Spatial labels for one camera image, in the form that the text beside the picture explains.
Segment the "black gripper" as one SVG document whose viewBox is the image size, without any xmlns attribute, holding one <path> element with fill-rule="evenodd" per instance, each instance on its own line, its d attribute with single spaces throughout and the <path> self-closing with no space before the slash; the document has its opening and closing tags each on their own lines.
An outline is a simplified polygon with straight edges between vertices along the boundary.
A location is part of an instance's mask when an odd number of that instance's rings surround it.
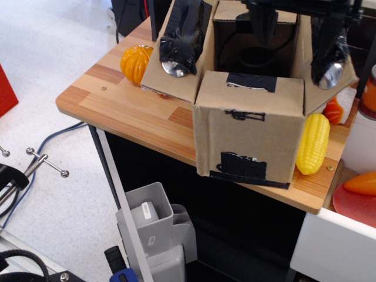
<svg viewBox="0 0 376 282">
<path fill-rule="evenodd" d="M 250 10 L 250 22 L 258 42 L 268 46 L 274 36 L 278 12 L 311 17 L 312 73 L 326 73 L 334 63 L 344 63 L 348 56 L 347 32 L 343 21 L 360 21 L 362 1 L 270 0 L 242 1 Z"/>
</svg>

